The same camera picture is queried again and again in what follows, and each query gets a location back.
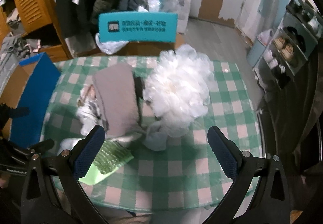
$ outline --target metal screw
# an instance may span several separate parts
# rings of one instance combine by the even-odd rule
[[[244,157],[250,157],[250,152],[249,151],[246,151],[246,150],[244,150],[244,151],[242,151],[242,155],[244,156]]]
[[[69,155],[69,150],[68,149],[63,150],[61,155],[62,156],[68,156]]]
[[[279,156],[273,155],[273,160],[278,162],[279,161]]]
[[[39,158],[38,154],[33,154],[33,156],[31,157],[33,160],[36,160],[37,158]]]

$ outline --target table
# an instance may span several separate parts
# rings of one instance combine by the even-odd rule
[[[84,84],[91,84],[97,70],[127,62],[136,76],[146,77],[157,65],[157,57],[83,57],[57,63],[61,77],[49,103],[41,139],[55,140],[56,154],[64,138],[79,137],[81,124],[75,116],[76,99]],[[102,182],[82,184],[94,204],[133,212],[192,209],[217,205],[232,181],[225,177],[206,141],[208,128],[217,125],[241,150],[261,154],[256,115],[246,86],[234,63],[212,61],[214,88],[208,114],[196,119],[182,138],[168,139],[162,152],[148,150],[141,143],[131,149],[134,159]],[[155,117],[143,102],[139,104],[142,125]],[[248,195],[256,188],[254,180]]]

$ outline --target floor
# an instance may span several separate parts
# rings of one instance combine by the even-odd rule
[[[248,46],[235,29],[210,22],[189,19],[185,42],[206,54],[211,60],[233,62],[238,65],[242,78],[247,86],[254,110],[257,109],[263,92],[258,87],[251,66],[246,56]],[[251,197],[246,197],[236,216],[245,213]],[[150,224],[202,224],[213,212],[214,208],[197,208],[180,212],[165,212],[153,215]]]

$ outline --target peeling paint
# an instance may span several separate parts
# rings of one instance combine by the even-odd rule
[[[230,27],[234,27],[234,19],[229,18],[225,20],[223,17],[219,17],[222,5],[223,0],[202,0],[198,17],[201,19],[214,21]]]

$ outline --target gray wooden floor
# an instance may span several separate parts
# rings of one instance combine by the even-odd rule
[[[254,110],[257,109],[263,92],[258,87],[252,68],[246,59],[248,46],[235,29],[189,19],[184,39],[197,52],[206,54],[211,60],[236,63],[247,86]]]

